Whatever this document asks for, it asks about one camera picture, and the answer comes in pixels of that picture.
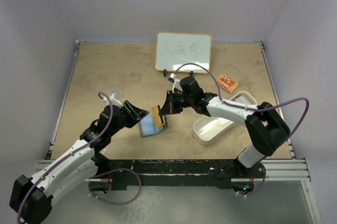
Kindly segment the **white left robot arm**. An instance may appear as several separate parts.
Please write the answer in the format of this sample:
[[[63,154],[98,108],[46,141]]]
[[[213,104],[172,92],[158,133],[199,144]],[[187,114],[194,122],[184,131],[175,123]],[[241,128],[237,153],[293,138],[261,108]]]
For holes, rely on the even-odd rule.
[[[134,127],[148,114],[128,101],[109,100],[66,152],[39,172],[14,181],[9,206],[17,213],[17,223],[42,223],[56,202],[80,182],[106,176],[108,164],[95,160],[97,155],[117,132]]]

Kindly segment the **yellow credit card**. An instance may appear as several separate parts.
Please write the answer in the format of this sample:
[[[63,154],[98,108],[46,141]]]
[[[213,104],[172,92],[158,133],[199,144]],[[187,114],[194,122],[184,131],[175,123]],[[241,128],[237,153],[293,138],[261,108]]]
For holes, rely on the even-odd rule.
[[[152,116],[154,119],[154,124],[156,127],[164,126],[165,125],[165,119],[160,114],[160,106],[154,106],[151,108]]]

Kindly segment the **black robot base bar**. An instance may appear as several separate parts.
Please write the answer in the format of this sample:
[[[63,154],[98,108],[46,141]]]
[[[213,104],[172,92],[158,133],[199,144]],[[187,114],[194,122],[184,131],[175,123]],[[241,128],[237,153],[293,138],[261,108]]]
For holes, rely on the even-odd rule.
[[[218,189],[253,189],[254,180],[265,178],[261,163],[251,168],[235,159],[167,160],[108,159],[98,153],[92,160],[98,166],[96,178],[111,190],[126,190],[128,186],[215,187]]]

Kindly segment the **grey card holder wallet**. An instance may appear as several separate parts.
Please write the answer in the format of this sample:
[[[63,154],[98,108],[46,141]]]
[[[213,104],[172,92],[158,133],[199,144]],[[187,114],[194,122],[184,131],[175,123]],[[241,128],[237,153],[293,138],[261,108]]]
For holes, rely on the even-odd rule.
[[[138,127],[140,130],[140,137],[149,137],[153,135],[159,134],[161,131],[165,130],[168,127],[167,117],[164,117],[165,124],[164,126],[156,126],[154,117],[152,115],[147,115],[144,119],[142,119],[138,123]]]

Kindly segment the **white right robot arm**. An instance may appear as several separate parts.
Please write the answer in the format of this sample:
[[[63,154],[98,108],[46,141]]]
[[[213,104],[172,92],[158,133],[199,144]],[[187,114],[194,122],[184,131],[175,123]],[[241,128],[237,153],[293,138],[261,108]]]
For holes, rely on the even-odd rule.
[[[234,171],[239,177],[247,177],[257,162],[273,155],[290,135],[285,121],[267,102],[257,106],[223,99],[204,92],[193,76],[180,80],[172,73],[169,81],[173,88],[167,91],[164,105],[158,109],[160,117],[192,108],[198,114],[224,118],[246,127],[252,143],[236,158]]]

